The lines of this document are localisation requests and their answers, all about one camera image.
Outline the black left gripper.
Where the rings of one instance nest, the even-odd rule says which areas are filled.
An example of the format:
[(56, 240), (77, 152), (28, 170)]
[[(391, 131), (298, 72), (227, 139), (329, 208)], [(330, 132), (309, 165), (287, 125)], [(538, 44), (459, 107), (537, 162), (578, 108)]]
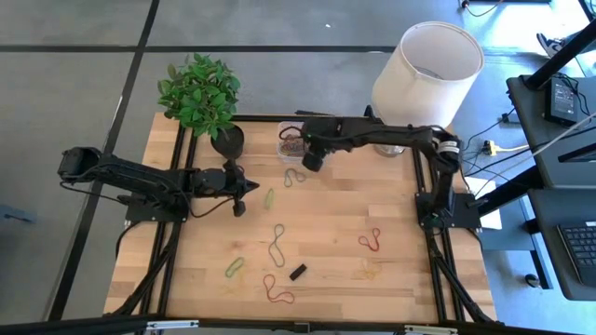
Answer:
[(256, 181), (246, 180), (244, 172), (244, 168), (238, 165), (235, 160), (228, 160), (223, 164), (222, 169), (209, 168), (199, 173), (199, 195), (201, 197), (225, 197), (225, 200), (200, 214), (200, 217), (211, 214), (211, 212), (229, 201), (234, 202), (233, 213), (235, 217), (240, 217), (245, 213), (246, 206), (241, 198), (245, 193), (258, 189), (260, 184)]

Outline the thin teal rubber band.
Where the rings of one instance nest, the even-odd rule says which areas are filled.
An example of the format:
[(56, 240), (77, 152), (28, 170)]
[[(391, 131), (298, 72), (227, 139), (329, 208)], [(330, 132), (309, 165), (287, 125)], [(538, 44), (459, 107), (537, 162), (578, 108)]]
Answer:
[(306, 175), (295, 168), (288, 168), (284, 172), (284, 186), (290, 188), (295, 182), (304, 182)]
[(277, 268), (284, 267), (286, 263), (285, 256), (278, 245), (279, 239), (284, 235), (284, 233), (285, 226), (281, 223), (277, 224), (274, 227), (274, 238), (269, 244), (267, 250), (272, 262)]

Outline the thin red rubber band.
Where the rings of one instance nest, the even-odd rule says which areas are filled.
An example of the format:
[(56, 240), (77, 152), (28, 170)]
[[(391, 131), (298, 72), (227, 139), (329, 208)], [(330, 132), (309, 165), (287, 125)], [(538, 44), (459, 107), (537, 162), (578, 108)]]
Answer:
[(298, 135), (288, 135), (281, 140), (280, 150), (282, 152), (300, 152), (304, 149), (304, 141)]
[(364, 246), (372, 252), (378, 252), (380, 250), (379, 237), (381, 230), (379, 228), (372, 228), (371, 235), (361, 235), (358, 237), (358, 244)]
[(265, 290), (266, 298), (272, 303), (287, 303), (294, 304), (294, 295), (286, 290), (277, 286), (276, 277), (272, 274), (267, 274), (263, 277), (263, 285)]

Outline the yellow rubber band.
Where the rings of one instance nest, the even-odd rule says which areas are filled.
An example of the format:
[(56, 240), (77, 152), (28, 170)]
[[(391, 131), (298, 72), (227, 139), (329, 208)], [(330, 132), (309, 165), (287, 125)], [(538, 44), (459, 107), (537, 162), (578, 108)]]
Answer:
[(374, 280), (379, 274), (381, 274), (383, 267), (381, 264), (368, 260), (363, 259), (360, 262), (360, 268), (358, 270), (358, 275), (362, 279), (366, 279), (369, 281)]
[(224, 296), (242, 297), (246, 288), (244, 274), (226, 277), (219, 286), (219, 292)]

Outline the green artificial plant black pot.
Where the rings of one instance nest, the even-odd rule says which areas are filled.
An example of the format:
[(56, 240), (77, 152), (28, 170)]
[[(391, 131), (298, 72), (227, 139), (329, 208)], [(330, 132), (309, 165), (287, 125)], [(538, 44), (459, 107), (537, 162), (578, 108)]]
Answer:
[(222, 157), (236, 160), (244, 147), (243, 130), (233, 123), (241, 84), (222, 60), (195, 53), (184, 64), (167, 68), (168, 77), (157, 81), (157, 103), (168, 119), (205, 136)]

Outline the white paper sheet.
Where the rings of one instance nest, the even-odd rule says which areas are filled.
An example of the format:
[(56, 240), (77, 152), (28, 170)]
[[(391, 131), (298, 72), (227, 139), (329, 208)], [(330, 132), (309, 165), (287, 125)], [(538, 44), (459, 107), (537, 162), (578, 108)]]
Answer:
[[(468, 184), (469, 191), (474, 194), (476, 199), (496, 189), (495, 181), (487, 181), (474, 177), (465, 177), (465, 181)], [(481, 217), (481, 228), (492, 230), (502, 229), (501, 216), (498, 209)]]

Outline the black desk support beam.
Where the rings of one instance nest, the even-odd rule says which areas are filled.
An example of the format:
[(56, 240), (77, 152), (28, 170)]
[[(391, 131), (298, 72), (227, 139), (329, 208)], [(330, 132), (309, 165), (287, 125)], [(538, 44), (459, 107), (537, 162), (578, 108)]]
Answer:
[(477, 200), (477, 210), (480, 217), (519, 199), (531, 189), (543, 186), (542, 177), (537, 166), (530, 167), (513, 179), (497, 186), (493, 191), (484, 194)]

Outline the grey chair leg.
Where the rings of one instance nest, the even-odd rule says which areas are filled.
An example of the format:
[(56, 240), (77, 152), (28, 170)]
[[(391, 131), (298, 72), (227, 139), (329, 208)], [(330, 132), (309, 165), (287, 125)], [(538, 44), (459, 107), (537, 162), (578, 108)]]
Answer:
[(27, 223), (35, 223), (36, 216), (33, 213), (0, 204), (0, 221), (16, 220)]

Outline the black device box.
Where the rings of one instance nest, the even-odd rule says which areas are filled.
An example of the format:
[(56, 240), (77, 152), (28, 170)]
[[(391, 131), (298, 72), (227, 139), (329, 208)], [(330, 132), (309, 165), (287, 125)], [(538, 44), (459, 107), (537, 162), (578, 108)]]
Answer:
[(552, 77), (546, 94), (546, 121), (570, 127), (578, 121), (579, 103), (577, 89), (566, 77)]

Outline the person's shoe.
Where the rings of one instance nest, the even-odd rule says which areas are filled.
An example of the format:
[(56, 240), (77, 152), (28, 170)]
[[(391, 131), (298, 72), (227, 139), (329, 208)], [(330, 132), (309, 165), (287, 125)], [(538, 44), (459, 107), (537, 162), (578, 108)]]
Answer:
[(555, 56), (566, 44), (563, 38), (550, 38), (543, 33), (537, 33), (535, 36), (549, 58)]

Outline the black stand pole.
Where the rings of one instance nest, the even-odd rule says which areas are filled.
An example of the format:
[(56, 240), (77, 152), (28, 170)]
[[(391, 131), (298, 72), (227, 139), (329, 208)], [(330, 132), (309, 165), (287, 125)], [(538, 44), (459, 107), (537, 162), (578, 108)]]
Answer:
[(596, 19), (592, 20), (583, 30), (576, 32), (571, 38), (565, 37), (564, 40), (566, 44), (562, 50), (525, 79), (526, 86), (530, 89), (539, 89), (577, 55), (588, 49), (596, 49)]

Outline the black keyboard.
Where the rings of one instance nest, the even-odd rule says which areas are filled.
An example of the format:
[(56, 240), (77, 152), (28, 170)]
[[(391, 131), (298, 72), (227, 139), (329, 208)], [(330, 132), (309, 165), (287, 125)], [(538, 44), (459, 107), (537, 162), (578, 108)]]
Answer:
[(579, 282), (596, 288), (596, 226), (558, 225), (557, 231)]

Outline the black aluminium frame rail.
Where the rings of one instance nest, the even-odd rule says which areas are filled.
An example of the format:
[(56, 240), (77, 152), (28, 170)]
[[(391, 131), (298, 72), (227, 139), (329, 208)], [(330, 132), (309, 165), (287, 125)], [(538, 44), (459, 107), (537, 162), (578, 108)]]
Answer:
[(0, 335), (123, 335), (146, 331), (149, 321), (198, 320), (198, 328), (266, 329), (286, 330), (297, 334), (313, 331), (371, 331), (403, 333), (405, 325), (457, 328), (459, 335), (578, 335), (571, 332), (543, 329), (517, 328), (499, 322), (470, 323), (446, 320), (436, 324), (415, 323), (361, 323), (316, 321), (263, 321), (213, 318), (166, 318), (161, 315), (107, 315), (102, 317), (43, 321), (33, 323), (0, 325)]
[(433, 154), (425, 155), (430, 172), (432, 188), (429, 199), (424, 205), (425, 217), (421, 222), (427, 228), (427, 244), (432, 258), (432, 266), (442, 272), (450, 286), (454, 317), (457, 321), (465, 321), (464, 298), (454, 262), (452, 241), (449, 232), (454, 216), (455, 192), (453, 189), (454, 174), (460, 171), (460, 140), (446, 132), (432, 136), (430, 145)]
[(431, 249), (431, 243), (435, 241), (435, 238), (432, 233), (432, 229), (427, 228), (425, 224), (425, 215), (427, 214), (427, 211), (425, 209), (425, 204), (423, 202), (422, 195), (426, 194), (426, 183), (422, 167), (422, 158), (420, 152), (417, 149), (412, 149), (412, 156), (417, 186), (417, 192), (414, 195), (417, 219), (419, 227), (422, 229), (425, 237), (434, 302), (437, 310), (438, 320), (439, 322), (442, 322), (446, 319), (447, 313), (443, 296), (443, 290), (441, 286), (440, 269), (434, 261), (433, 252)]
[[(176, 140), (174, 142), (172, 157), (171, 157), (170, 164), (169, 164), (170, 169), (177, 169), (179, 166), (181, 149), (183, 146), (184, 132), (185, 132), (184, 128), (182, 126), (179, 126), (177, 135), (176, 135)], [(151, 273), (151, 269), (156, 264), (159, 254), (163, 248), (164, 235), (166, 233), (166, 228), (167, 228), (167, 224), (163, 221), (160, 221), (156, 224), (156, 233), (155, 233), (154, 243), (152, 246), (151, 258), (150, 258), (149, 265), (148, 265), (148, 273)], [(140, 306), (139, 306), (140, 314), (144, 315), (149, 312), (153, 289), (154, 289), (154, 281), (152, 281), (150, 283), (147, 291), (142, 295), (142, 299), (140, 301)]]
[[(235, 114), (231, 118), (232, 123), (238, 122), (304, 122), (310, 118), (336, 118), (336, 115), (310, 115), (310, 114)], [(382, 124), (380, 118), (365, 116), (338, 116), (338, 119), (363, 120)]]
[[(185, 159), (185, 168), (191, 168), (194, 163), (195, 159), (195, 151), (196, 151), (196, 143), (197, 139), (194, 135), (190, 137), (189, 146), (187, 149), (187, 155)], [(182, 230), (183, 223), (182, 222), (175, 222), (172, 225), (172, 230), (170, 234), (170, 242), (171, 242), (171, 249), (169, 254), (169, 259), (166, 263), (166, 267), (164, 270), (164, 276), (162, 280), (162, 287), (160, 291), (159, 302), (157, 305), (157, 312), (160, 315), (166, 315), (167, 307), (169, 303), (169, 293), (174, 273), (174, 265), (177, 255), (178, 244), (180, 240), (181, 230)]]

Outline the silver aluminium bracket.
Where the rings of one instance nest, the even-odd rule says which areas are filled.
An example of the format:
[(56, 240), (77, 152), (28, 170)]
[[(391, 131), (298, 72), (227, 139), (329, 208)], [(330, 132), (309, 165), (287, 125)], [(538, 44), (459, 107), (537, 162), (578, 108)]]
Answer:
[(444, 328), (435, 326), (405, 325), (405, 335), (459, 335), (457, 328)]
[(168, 329), (179, 329), (179, 328), (198, 328), (198, 320), (162, 320), (162, 321), (149, 321), (146, 324), (146, 331), (162, 331)]

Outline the black diagonal frame strut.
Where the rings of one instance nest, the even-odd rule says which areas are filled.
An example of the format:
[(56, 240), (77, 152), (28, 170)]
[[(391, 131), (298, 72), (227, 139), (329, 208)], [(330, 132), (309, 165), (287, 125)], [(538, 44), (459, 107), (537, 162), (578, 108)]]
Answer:
[(149, 267), (147, 274), (142, 279), (138, 287), (134, 289), (125, 302), (113, 312), (113, 315), (130, 315), (136, 306), (140, 303), (142, 297), (152, 289), (157, 275), (161, 272), (164, 265), (172, 259), (173, 251), (177, 247), (177, 242), (170, 240), (159, 254), (156, 262)]
[(434, 237), (430, 238), (430, 241), (428, 242), (428, 248), (430, 251), (429, 258), (431, 263), (438, 266), (443, 276), (447, 279), (451, 288), (454, 290), (455, 296), (461, 301), (467, 312), (472, 317), (472, 320), (476, 323), (493, 323), (494, 320), (486, 315), (480, 306), (473, 301), (465, 287), (459, 281), (456, 273), (449, 267), (442, 253), (440, 252)]

